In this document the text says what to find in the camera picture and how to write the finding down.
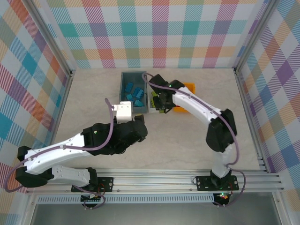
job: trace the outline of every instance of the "white tabletop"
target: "white tabletop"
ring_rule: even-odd
[[[231,69],[79,69],[67,99],[56,142],[82,132],[94,123],[108,123],[104,98],[119,103],[122,71],[157,73],[167,80],[195,83],[195,94],[207,103],[233,111],[240,146],[234,168],[259,169],[240,94]],[[213,151],[206,144],[207,128],[189,113],[147,113],[148,136],[122,155],[86,157],[69,161],[70,167],[132,169],[211,169]]]

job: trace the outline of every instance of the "plaid wall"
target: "plaid wall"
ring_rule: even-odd
[[[241,72],[268,163],[300,224],[300,0],[281,0]]]
[[[47,0],[80,68],[232,67],[256,2]]]
[[[237,66],[237,64],[238,64],[238,62],[239,62],[239,60],[240,60],[240,57],[241,57],[242,54],[244,53],[244,50],[245,50],[246,46],[247,46],[248,43],[249,43],[249,40],[250,40],[250,38],[251,38],[251,36],[252,36],[252,34],[253,34],[253,31],[254,31],[254,29],[257,27],[258,22],[259,22],[259,20],[261,19],[261,17],[262,17],[262,15],[263,15],[263,13],[264,13],[264,11],[265,11],[265,9],[266,9],[266,7],[267,7],[269,1],[270,1],[270,0],[264,0],[264,1],[263,1],[263,4],[262,4],[262,6],[261,6],[261,8],[260,8],[260,10],[259,10],[259,12],[258,12],[258,14],[256,15],[256,18],[255,18],[255,20],[254,20],[254,22],[253,22],[253,24],[252,24],[252,26],[251,26],[251,28],[250,28],[250,30],[249,30],[247,36],[246,36],[244,42],[243,42],[243,45],[242,45],[242,47],[240,48],[239,54],[238,54],[238,56],[236,57],[236,59],[235,59],[235,61],[234,61],[233,67],[236,67],[236,66]]]
[[[25,188],[3,190],[17,148],[49,145],[67,76],[21,0],[0,1],[0,225],[20,218]],[[17,187],[13,178],[9,187]]]
[[[73,67],[73,65],[71,64],[71,61],[70,61],[70,59],[69,59],[69,56],[67,55],[65,49],[63,48],[63,45],[61,44],[60,39],[57,37],[57,34],[56,34],[56,32],[54,31],[54,28],[53,28],[52,24],[50,23],[48,17],[46,16],[44,9],[41,7],[41,4],[40,4],[39,1],[40,1],[40,0],[33,0],[34,4],[35,4],[36,7],[38,8],[38,10],[39,10],[39,12],[40,12],[40,14],[41,14],[41,16],[42,16],[44,22],[47,24],[48,29],[49,29],[49,31],[51,32],[51,34],[52,34],[54,40],[56,41],[57,46],[59,47],[59,49],[61,50],[61,53],[62,53],[63,56],[65,57],[67,64],[69,65],[70,68],[75,69],[75,68]]]

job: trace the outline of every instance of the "blue plastic piece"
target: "blue plastic piece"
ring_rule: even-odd
[[[133,87],[133,83],[129,82],[125,88],[125,92],[126,93],[130,93],[131,92],[131,89]]]
[[[136,100],[135,101],[135,106],[142,107],[142,106],[144,106],[144,104],[141,101]]]
[[[133,97],[136,97],[140,90],[141,90],[140,88],[135,88],[135,91],[132,94]]]
[[[136,95],[136,98],[141,100],[141,98],[143,97],[144,91],[142,89],[140,89],[139,93]]]
[[[132,95],[131,95],[131,94],[129,94],[129,95],[126,95],[126,98],[127,98],[127,100],[128,100],[128,101],[133,101],[133,97],[132,97]]]

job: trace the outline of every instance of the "yellow object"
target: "yellow object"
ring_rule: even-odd
[[[193,94],[195,94],[195,84],[194,83],[183,83],[184,86],[186,86]],[[184,108],[180,106],[175,106],[174,107],[175,112],[188,112]]]
[[[155,108],[155,105],[154,105],[154,100],[153,100],[153,99],[151,99],[151,100],[150,100],[150,102],[151,102],[151,108]]]
[[[157,95],[157,93],[155,93],[154,91],[153,91],[153,92],[151,92],[151,94],[152,94],[152,96],[153,96],[153,97],[156,97],[156,96],[158,96],[158,95]]]

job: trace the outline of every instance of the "purple cable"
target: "purple cable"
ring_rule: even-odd
[[[216,111],[214,111],[212,108],[210,108],[208,105],[206,105],[205,103],[203,103],[202,101],[200,101],[200,100],[197,99],[196,97],[190,96],[188,93],[186,93],[186,92],[184,92],[184,91],[181,91],[181,90],[178,90],[178,89],[175,89],[175,88],[170,88],[170,87],[163,87],[163,86],[159,86],[159,85],[150,83],[149,81],[146,80],[145,75],[149,75],[149,76],[151,76],[151,77],[153,77],[153,75],[152,75],[152,74],[149,74],[149,73],[143,73],[143,74],[142,74],[142,79],[143,79],[148,85],[153,86],[153,87],[156,87],[156,88],[160,88],[160,89],[173,90],[173,91],[175,91],[175,92],[178,92],[178,93],[181,93],[181,94],[183,94],[183,95],[186,95],[186,96],[188,96],[189,98],[191,98],[191,99],[195,100],[196,102],[198,102],[199,104],[201,104],[202,106],[204,106],[205,108],[207,108],[208,110],[210,110],[210,111],[211,111],[213,114],[215,114],[216,116],[218,116],[218,117],[224,122],[224,124],[227,126],[227,128],[228,128],[230,134],[232,135],[232,138],[233,138],[233,141],[234,141],[234,144],[235,144],[235,148],[236,148],[236,159],[235,159],[232,163],[227,163],[225,166],[226,166],[226,167],[229,167],[229,165],[234,165],[234,164],[236,164],[236,163],[238,162],[238,160],[239,160],[239,158],[240,158],[240,149],[239,149],[238,141],[236,140],[235,134],[234,134],[232,128],[230,127],[229,123],[228,123],[221,115],[219,115]],[[231,170],[232,170],[232,171],[236,171],[236,172],[240,172],[240,173],[243,175],[243,177],[244,177],[244,185],[243,185],[243,188],[242,188],[242,190],[240,191],[239,196],[236,198],[236,199],[238,199],[238,198],[241,196],[241,194],[244,192],[244,190],[245,190],[245,186],[246,186],[246,176],[245,176],[245,174],[243,173],[243,171],[241,171],[241,170],[236,170],[236,169],[232,169],[232,168],[231,168]],[[233,200],[233,201],[232,201],[230,204],[228,204],[227,206],[232,205],[232,203],[236,202],[236,199]]]
[[[107,98],[105,98],[105,102],[106,104],[108,105],[108,109],[109,109],[109,115],[110,115],[110,126],[109,126],[109,132],[108,132],[108,136],[105,140],[105,142],[95,148],[84,148],[84,147],[77,147],[77,146],[68,146],[68,145],[64,145],[65,148],[68,148],[68,149],[76,149],[76,150],[84,150],[84,151],[96,151],[96,150],[99,150],[101,148],[103,148],[104,146],[107,145],[107,143],[109,142],[109,140],[111,139],[112,135],[113,135],[113,106],[110,104],[109,100]],[[52,147],[52,148],[49,148],[45,151],[41,151],[37,154],[34,154],[32,155],[30,158],[33,159],[41,154],[44,154],[46,152],[49,152],[49,151],[52,151],[52,150],[56,150],[56,149],[60,149],[60,146],[55,146],[55,147]],[[10,178],[10,176],[13,174],[13,172],[18,168],[20,167],[21,165],[25,164],[30,158],[27,158],[25,160],[23,160],[22,162],[19,162],[14,168],[12,168],[11,171],[9,171],[7,177],[5,178],[4,180],[4,189],[9,192],[9,193],[12,193],[12,192],[15,192],[19,189],[21,189],[23,187],[23,185],[15,188],[15,189],[12,189],[12,190],[9,190],[8,189],[8,180]]]
[[[103,198],[103,202],[102,202],[102,203],[96,205],[95,207],[91,207],[90,210],[95,210],[95,209],[97,209],[97,208],[100,208],[100,207],[103,206],[104,203],[106,202],[106,198],[105,198],[104,195],[102,195],[102,194],[98,194],[98,193],[95,193],[95,192],[83,190],[82,188],[77,187],[77,186],[75,186],[75,185],[73,185],[73,186],[74,186],[75,188],[77,188],[78,190],[82,191],[82,192],[89,193],[89,194],[92,194],[92,195],[97,195],[97,196]],[[84,206],[86,209],[88,209],[88,207],[85,205],[86,202],[87,202],[87,200],[83,201],[83,206]]]

